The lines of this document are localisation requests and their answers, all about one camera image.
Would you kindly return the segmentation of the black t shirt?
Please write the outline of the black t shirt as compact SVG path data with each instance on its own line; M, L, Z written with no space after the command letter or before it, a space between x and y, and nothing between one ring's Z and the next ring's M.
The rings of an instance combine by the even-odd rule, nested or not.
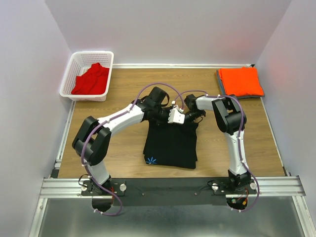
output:
M177 124L150 120L143 149L145 163L195 169L197 128L195 122Z

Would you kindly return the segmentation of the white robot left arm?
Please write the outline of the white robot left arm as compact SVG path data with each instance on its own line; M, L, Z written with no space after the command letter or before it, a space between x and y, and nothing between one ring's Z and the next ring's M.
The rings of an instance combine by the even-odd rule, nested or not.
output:
M127 107L109 116L87 117L72 142L93 190L99 195L119 196L113 189L111 176L104 163L111 137L145 120L162 118L166 121L169 117L170 112L166 108L168 104L163 103L165 99L167 102L170 100L166 91L155 86L149 95L139 97L140 94Z

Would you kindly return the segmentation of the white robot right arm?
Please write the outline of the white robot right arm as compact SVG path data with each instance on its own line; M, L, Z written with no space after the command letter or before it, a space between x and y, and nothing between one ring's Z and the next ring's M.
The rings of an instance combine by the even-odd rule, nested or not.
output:
M228 169L227 188L237 194L251 183L251 174L244 149L244 129L247 118L235 95L199 96L193 94L184 100L191 114L185 121L213 111L217 126L223 132L229 150L230 166Z

